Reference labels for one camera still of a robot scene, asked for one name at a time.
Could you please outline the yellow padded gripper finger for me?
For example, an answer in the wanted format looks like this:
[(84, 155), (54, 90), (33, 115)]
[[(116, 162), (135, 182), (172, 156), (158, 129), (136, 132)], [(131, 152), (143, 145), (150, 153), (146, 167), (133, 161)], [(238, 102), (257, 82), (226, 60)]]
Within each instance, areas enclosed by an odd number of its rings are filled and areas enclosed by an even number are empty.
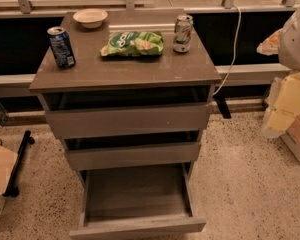
[(267, 138), (278, 138), (300, 115), (300, 72), (276, 77), (267, 101), (261, 132)]

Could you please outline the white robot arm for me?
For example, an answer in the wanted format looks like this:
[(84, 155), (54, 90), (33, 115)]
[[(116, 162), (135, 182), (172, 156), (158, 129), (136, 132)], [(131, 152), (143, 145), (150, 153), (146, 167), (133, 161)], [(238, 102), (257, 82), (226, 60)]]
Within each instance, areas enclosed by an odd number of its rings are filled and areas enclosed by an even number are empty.
[(300, 115), (300, 6), (284, 26), (257, 47), (263, 55), (278, 55), (279, 63), (290, 70), (271, 85), (261, 131), (267, 138), (284, 134)]

